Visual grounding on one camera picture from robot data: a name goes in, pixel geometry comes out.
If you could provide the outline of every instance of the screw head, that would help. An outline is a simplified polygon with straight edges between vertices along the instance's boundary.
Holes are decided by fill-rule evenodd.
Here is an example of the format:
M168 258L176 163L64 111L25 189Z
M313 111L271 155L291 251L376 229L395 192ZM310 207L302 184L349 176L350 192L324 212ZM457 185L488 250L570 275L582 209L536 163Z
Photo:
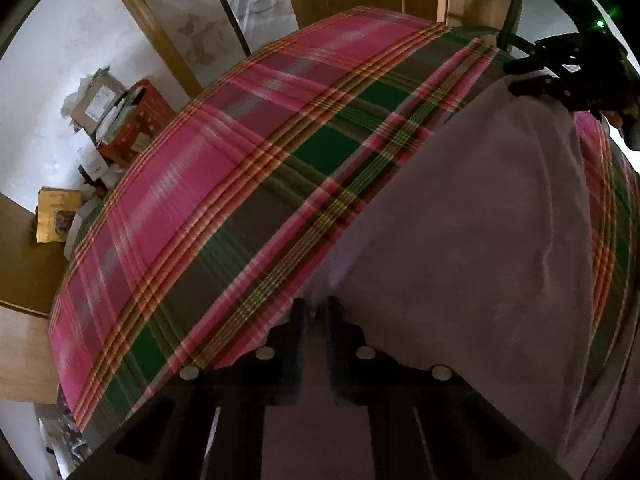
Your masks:
M448 366L437 365L431 369L431 377L437 381L448 381L453 377L453 371Z
M193 381L200 374L197 366L187 366L180 370L180 378L185 381Z
M356 350L356 356L358 359L373 359L376 356L376 351L370 346L361 346Z
M255 351L255 356L260 359L260 361L268 361L269 359L273 359L276 355L276 351L270 346L261 346Z

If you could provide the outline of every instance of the wooden cabinet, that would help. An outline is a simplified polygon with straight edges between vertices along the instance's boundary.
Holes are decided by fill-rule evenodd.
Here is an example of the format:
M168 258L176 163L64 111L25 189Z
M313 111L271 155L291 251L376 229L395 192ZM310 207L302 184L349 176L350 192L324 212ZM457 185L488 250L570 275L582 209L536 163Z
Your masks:
M33 221L0 194L0 397L52 403L48 317L67 262L62 244L36 244Z

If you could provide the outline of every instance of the paper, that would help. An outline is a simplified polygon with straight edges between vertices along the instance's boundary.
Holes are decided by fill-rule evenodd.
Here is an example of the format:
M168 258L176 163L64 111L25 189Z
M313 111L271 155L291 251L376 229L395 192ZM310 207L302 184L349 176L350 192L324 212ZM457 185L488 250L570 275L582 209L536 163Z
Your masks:
M95 149L94 142L84 130L79 130L71 138L73 147L80 165L87 172L91 180L98 180L108 169L102 155Z
M116 92L108 86L101 86L98 93L91 99L84 114L96 122L100 121L114 97L116 97Z
M109 166L109 171L103 174L103 176L100 177L100 180L107 187L107 189L113 189L118 185L120 179L123 176L124 170L117 164L111 164Z
M122 110L124 103L125 100L122 99L118 106L114 106L113 108L111 108L111 110L109 110L109 113L105 115L104 119L100 123L100 126L98 126L98 129L95 131L96 144L100 144L100 142L102 142L102 138L107 134L107 131L109 131L109 126L111 126L113 124L113 121L116 120L116 117L120 113L120 110Z
M82 222L91 214L91 212L96 207L100 205L100 203L101 200L97 196L94 196L80 209L78 209L78 211L76 211L73 223L71 224L71 229L69 229L69 232L66 235L65 250L63 251L63 254L65 255L65 258L67 260L70 260L73 254L74 247L76 246L76 238L78 238L78 233L80 232L80 228L82 227Z

